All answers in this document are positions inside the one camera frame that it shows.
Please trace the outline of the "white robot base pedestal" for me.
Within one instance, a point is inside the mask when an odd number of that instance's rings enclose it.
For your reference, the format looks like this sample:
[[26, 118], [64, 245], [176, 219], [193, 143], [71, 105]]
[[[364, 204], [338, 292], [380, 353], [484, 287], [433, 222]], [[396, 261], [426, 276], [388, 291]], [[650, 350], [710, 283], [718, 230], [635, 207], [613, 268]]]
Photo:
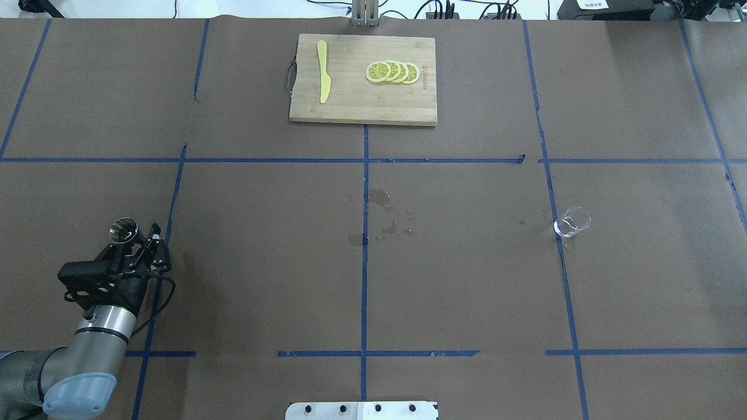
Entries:
[[288, 406], [285, 419], [438, 419], [432, 401], [301, 402]]

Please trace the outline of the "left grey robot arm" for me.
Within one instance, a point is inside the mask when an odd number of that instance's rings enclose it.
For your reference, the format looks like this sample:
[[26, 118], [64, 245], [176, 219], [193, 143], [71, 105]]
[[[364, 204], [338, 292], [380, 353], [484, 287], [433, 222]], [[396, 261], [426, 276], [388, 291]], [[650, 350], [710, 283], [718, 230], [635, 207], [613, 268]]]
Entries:
[[93, 419], [117, 385], [149, 282], [169, 280], [170, 250], [153, 223], [143, 233], [131, 218], [110, 227], [110, 244], [93, 260], [58, 272], [64, 300], [82, 308], [69, 346], [2, 352], [3, 419]]

